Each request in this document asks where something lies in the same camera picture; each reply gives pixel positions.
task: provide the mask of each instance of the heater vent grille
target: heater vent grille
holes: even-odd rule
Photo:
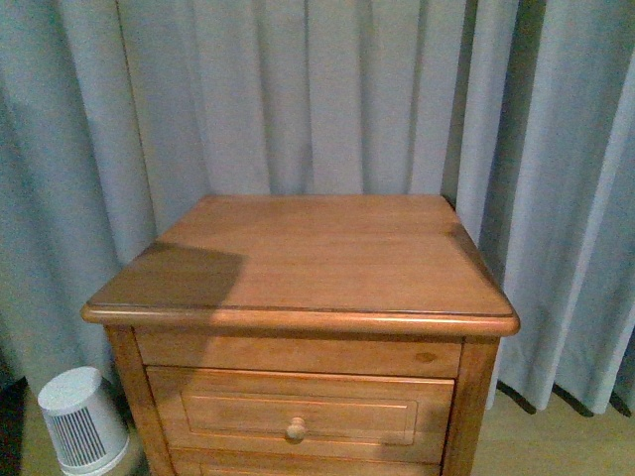
[[[62,416],[50,416],[58,440],[58,456],[68,466],[84,466],[106,454],[88,409]]]

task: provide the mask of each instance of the nightstand leg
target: nightstand leg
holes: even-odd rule
[[[471,472],[499,340],[465,339],[449,417],[442,476],[469,476]]]
[[[105,327],[150,470],[155,476],[174,476],[175,471],[170,461],[168,445],[163,437],[163,429],[132,327],[114,325]]]

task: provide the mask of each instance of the nightstand top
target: nightstand top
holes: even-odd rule
[[[428,195],[207,196],[83,315],[353,332],[518,328],[451,207]]]

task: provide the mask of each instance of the drawer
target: drawer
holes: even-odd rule
[[[432,464],[175,449],[179,476],[439,476]]]
[[[135,328],[146,365],[455,378],[460,340]]]
[[[452,380],[156,367],[147,372],[170,447],[441,461]],[[301,427],[304,437],[291,439]]]

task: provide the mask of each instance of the wood knot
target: wood knot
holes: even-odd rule
[[[415,355],[415,360],[417,362],[422,362],[424,364],[429,364],[434,360],[437,360],[437,355],[436,354],[432,354],[430,352],[420,352],[419,354]]]

